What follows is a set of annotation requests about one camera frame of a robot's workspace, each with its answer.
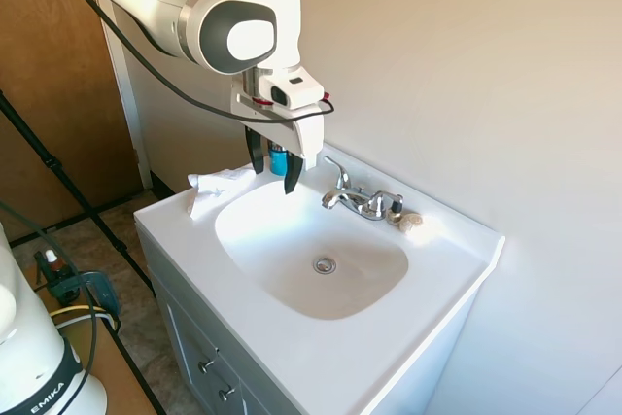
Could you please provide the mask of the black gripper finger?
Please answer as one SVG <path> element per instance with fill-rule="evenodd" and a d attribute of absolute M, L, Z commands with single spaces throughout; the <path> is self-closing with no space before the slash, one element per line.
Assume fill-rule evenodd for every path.
<path fill-rule="evenodd" d="M 252 168 L 257 175 L 264 171 L 264 140 L 265 137 L 251 127 L 245 127 L 246 146 Z"/>
<path fill-rule="evenodd" d="M 294 153 L 287 152 L 287 171 L 284 176 L 285 195 L 292 193 L 296 187 L 302 169 L 304 159 Z"/>

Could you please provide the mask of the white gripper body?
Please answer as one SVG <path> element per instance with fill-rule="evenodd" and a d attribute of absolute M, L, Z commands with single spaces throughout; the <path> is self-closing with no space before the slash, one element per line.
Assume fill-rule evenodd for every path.
<path fill-rule="evenodd" d="M 320 112 L 315 103 L 291 110 L 280 104 L 259 105 L 239 87 L 233 87 L 230 94 L 230 112 L 260 122 L 245 122 L 245 125 L 267 140 L 281 146 L 304 160 L 303 169 L 315 167 L 317 155 L 324 144 L 324 117 L 310 117 Z"/>

